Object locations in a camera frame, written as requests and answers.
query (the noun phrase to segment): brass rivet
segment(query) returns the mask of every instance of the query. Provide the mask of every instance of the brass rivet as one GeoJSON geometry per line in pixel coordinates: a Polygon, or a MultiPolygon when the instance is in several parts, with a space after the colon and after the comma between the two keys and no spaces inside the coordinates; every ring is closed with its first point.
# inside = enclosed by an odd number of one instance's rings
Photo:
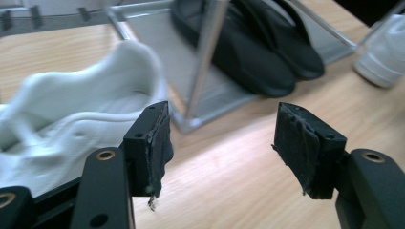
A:
{"type": "Polygon", "coordinates": [[[103,151],[97,154],[97,160],[109,160],[116,155],[114,151],[103,151]]]}
{"type": "Polygon", "coordinates": [[[4,208],[15,199],[15,194],[14,193],[0,194],[0,198],[6,198],[6,201],[0,202],[0,208],[4,208]]]}
{"type": "Polygon", "coordinates": [[[372,153],[372,152],[365,152],[365,153],[362,154],[362,156],[365,159],[367,159],[369,161],[372,161],[372,162],[375,162],[375,163],[384,163],[385,162],[384,157],[382,157],[382,156],[380,156],[378,154],[372,153]]]}

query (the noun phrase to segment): wooden floor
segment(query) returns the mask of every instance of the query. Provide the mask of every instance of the wooden floor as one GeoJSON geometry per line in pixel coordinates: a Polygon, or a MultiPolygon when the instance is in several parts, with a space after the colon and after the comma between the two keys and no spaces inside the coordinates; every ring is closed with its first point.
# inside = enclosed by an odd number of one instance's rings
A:
{"type": "MultiPolygon", "coordinates": [[[[354,38],[367,31],[329,1],[305,2],[354,38]]],[[[9,102],[28,75],[84,69],[118,42],[109,25],[0,39],[1,101],[9,102]]],[[[137,228],[340,228],[335,199],[303,197],[271,144],[278,103],[288,102],[346,136],[348,152],[373,149],[405,169],[405,80],[375,87],[352,70],[356,58],[328,65],[320,79],[298,82],[289,96],[258,98],[191,134],[173,126],[175,157],[166,166],[157,210],[147,207],[147,198],[134,198],[137,228]]]]}

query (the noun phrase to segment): light wood surface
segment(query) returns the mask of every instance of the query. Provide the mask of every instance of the light wood surface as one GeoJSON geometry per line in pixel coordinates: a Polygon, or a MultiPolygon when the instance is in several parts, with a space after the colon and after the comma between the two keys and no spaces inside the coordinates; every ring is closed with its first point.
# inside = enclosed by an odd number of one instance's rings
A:
{"type": "MultiPolygon", "coordinates": [[[[109,25],[1,38],[2,102],[28,75],[81,70],[118,42],[109,25]]],[[[405,169],[405,80],[389,90],[375,87],[352,70],[356,57],[328,65],[320,79],[298,82],[289,96],[258,98],[191,134],[173,126],[175,157],[157,210],[148,208],[148,198],[134,198],[137,228],[339,228],[335,199],[303,197],[271,144],[278,103],[289,102],[346,136],[348,152],[377,150],[405,169]]]]}

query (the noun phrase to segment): black flip-flop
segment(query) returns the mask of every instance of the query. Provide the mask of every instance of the black flip-flop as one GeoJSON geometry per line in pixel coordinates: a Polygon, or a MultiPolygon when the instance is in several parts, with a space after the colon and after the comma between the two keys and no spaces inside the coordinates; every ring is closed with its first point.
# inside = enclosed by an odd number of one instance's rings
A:
{"type": "MultiPolygon", "coordinates": [[[[176,0],[172,20],[188,41],[198,43],[205,14],[204,0],[176,0]]],[[[228,76],[257,94],[279,97],[290,94],[295,77],[290,67],[258,39],[239,10],[230,5],[213,62],[228,76]]]]}
{"type": "Polygon", "coordinates": [[[321,57],[310,44],[309,35],[297,11],[284,0],[273,0],[290,17],[262,0],[233,0],[256,35],[275,50],[299,78],[310,80],[325,73],[321,57]]]}

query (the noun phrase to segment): white sneaker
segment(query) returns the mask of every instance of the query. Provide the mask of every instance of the white sneaker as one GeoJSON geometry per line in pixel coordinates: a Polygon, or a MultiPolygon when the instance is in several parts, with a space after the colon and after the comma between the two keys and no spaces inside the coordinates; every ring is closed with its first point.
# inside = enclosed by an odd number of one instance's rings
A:
{"type": "Polygon", "coordinates": [[[166,87],[157,55],[135,41],[83,71],[31,75],[0,109],[0,187],[37,197],[80,177],[87,155],[117,147],[166,87]]]}

